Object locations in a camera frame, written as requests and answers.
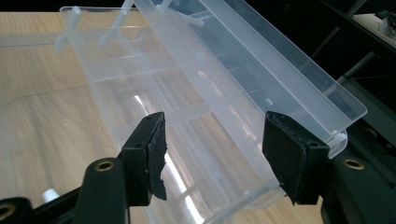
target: wooden surface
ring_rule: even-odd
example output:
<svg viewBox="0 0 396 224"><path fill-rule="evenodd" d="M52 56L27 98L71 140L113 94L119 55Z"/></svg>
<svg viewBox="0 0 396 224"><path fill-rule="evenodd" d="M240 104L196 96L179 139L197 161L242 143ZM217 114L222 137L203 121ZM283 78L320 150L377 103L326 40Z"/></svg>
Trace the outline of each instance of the wooden surface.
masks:
<svg viewBox="0 0 396 224"><path fill-rule="evenodd" d="M128 22L145 24L139 13ZM0 13L0 35L63 28L59 13ZM0 48L0 67L0 198L28 197L38 206L45 190L66 193L81 184L90 162L117 155L69 45L62 54L52 45ZM142 208L132 217L147 223ZM321 217L319 205L293 206L284 198L267 209L243 209L233 223L321 223Z"/></svg>

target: metal grommet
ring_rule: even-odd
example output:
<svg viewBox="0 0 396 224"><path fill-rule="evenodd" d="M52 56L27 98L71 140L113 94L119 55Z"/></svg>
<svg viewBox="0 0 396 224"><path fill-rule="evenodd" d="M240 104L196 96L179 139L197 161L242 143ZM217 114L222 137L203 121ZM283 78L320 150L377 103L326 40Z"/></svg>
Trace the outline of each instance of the metal grommet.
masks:
<svg viewBox="0 0 396 224"><path fill-rule="evenodd" d="M352 159L346 159L344 160L344 165L350 169L354 169L354 170L364 170L364 165L359 162L359 161L355 161Z"/></svg>
<svg viewBox="0 0 396 224"><path fill-rule="evenodd" d="M101 161L95 166L95 170L98 172L108 171L114 167L113 161Z"/></svg>
<svg viewBox="0 0 396 224"><path fill-rule="evenodd" d="M17 206L15 206L13 203L0 204L0 221L3 221L7 217L11 216L15 210L17 210Z"/></svg>

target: clear plastic box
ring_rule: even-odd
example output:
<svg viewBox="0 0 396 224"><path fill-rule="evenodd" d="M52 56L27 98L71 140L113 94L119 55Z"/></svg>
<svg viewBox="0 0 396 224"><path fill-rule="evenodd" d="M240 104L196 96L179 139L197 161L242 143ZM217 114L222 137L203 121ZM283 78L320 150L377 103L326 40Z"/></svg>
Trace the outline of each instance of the clear plastic box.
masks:
<svg viewBox="0 0 396 224"><path fill-rule="evenodd" d="M303 124L332 147L330 157L366 113L244 1L134 3L148 27L129 26L128 8L114 14L124 20L118 27L90 21L118 9L82 7L64 34L118 147L144 116L165 112L169 199L147 208L153 223L217 222L281 197L262 155L266 111ZM73 10L61 9L68 24Z"/></svg>
<svg viewBox="0 0 396 224"><path fill-rule="evenodd" d="M266 111L295 118L332 147L330 157L344 148L345 128L366 113L244 1L134 3L145 19L129 8L61 9L67 29L57 47L70 41L89 86L75 76L78 70L63 58L65 52L49 53L58 34L2 36L1 52L25 55L17 65L21 74L35 74L15 85L18 76L11 69L2 82L0 169L16 177L2 175L0 187L12 181L17 186L7 196L31 198L20 192L55 188L62 194L77 187L86 165L114 156L106 130L113 148L120 149L139 120L164 111L168 153L162 176L168 201L153 199L147 219L221 222L242 207L266 206L284 194L262 155ZM119 18L121 27L113 23ZM70 50L66 44L64 51ZM54 77L41 77L41 66ZM17 94L7 94L6 87ZM91 94L96 105L86 100ZM46 153L59 160L47 161ZM39 159L50 169L29 170L36 154L44 155ZM72 154L83 162L63 159ZM32 189L22 180L26 174L34 176ZM63 174L68 174L64 182L52 181ZM12 191L11 185L5 189Z"/></svg>

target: plastic organizer box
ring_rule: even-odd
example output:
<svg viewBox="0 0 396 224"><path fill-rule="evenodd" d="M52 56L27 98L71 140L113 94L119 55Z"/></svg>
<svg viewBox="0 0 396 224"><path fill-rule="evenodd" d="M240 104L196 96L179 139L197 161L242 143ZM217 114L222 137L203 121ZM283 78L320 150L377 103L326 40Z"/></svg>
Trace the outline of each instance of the plastic organizer box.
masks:
<svg viewBox="0 0 396 224"><path fill-rule="evenodd" d="M132 4L147 25L135 25ZM116 148L147 114L165 113L168 200L152 199L152 223L217 223L282 197L262 155L266 111L297 120L332 148L329 157L366 113L242 0L134 0L61 13L55 49L73 46Z"/></svg>

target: wooden table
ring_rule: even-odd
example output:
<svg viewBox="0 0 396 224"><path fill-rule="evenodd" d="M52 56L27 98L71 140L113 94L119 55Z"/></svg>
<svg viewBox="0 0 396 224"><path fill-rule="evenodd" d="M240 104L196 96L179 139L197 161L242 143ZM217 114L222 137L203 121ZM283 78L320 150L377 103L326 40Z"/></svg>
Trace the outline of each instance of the wooden table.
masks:
<svg viewBox="0 0 396 224"><path fill-rule="evenodd" d="M138 12L132 22L146 24ZM16 34L63 28L59 13L2 12L0 46ZM81 184L89 163L117 155L71 46L61 54L51 44L0 48L0 67L0 198L27 197L39 206L45 190L64 194ZM147 223L141 208L132 217ZM233 223L321 222L319 205L293 206L288 198L233 217Z"/></svg>

